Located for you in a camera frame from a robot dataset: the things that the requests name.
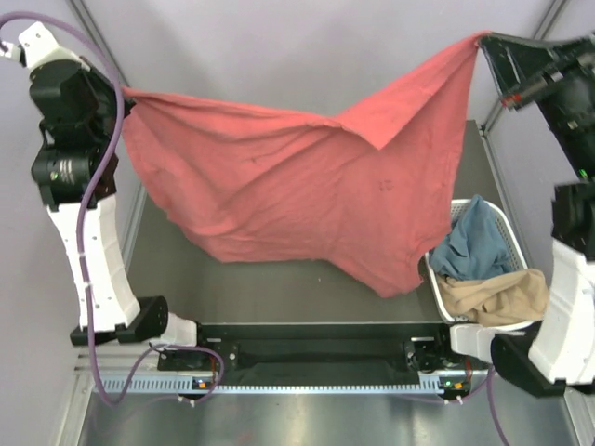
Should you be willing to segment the red t shirt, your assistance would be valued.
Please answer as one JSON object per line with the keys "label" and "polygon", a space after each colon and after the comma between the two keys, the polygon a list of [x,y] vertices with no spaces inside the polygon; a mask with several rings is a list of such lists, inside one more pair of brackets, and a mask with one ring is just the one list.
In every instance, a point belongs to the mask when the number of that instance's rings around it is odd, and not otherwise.
{"label": "red t shirt", "polygon": [[128,87],[128,156],[221,262],[324,260],[405,294],[451,227],[478,50],[468,36],[333,116]]}

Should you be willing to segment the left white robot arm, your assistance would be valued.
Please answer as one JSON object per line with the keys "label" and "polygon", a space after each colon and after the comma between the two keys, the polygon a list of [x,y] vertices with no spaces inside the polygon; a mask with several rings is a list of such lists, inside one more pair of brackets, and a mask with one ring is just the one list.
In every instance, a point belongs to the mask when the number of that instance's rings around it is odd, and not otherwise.
{"label": "left white robot arm", "polygon": [[198,337],[198,324],[171,313],[162,296],[135,296],[126,276],[116,228],[115,149],[134,101],[125,98],[110,64],[98,70],[47,28],[62,29],[103,59],[71,25],[26,11],[1,17],[2,24],[12,20],[32,21],[16,44],[1,44],[1,55],[28,70],[29,95],[42,115],[43,143],[31,175],[62,239],[78,294],[71,343],[92,348],[111,341],[158,342],[178,348],[189,367],[205,366],[211,347]]}

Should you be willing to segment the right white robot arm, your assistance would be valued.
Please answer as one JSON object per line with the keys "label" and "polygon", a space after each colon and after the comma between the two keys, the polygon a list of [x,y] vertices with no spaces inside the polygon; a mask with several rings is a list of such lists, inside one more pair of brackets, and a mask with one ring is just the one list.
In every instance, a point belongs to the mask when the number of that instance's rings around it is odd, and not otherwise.
{"label": "right white robot arm", "polygon": [[536,397],[594,392],[594,36],[547,42],[489,33],[480,40],[508,109],[535,103],[577,180],[554,189],[553,275],[542,322],[522,332],[456,324],[434,344],[447,368],[467,356],[494,365]]}

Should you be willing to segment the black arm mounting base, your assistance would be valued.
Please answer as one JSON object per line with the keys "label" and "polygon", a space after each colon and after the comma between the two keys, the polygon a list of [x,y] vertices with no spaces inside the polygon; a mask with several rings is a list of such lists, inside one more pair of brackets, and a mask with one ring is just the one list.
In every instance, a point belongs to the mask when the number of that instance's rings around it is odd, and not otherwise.
{"label": "black arm mounting base", "polygon": [[237,369],[384,361],[398,371],[433,372],[464,362],[438,322],[203,324],[197,345],[217,351]]}

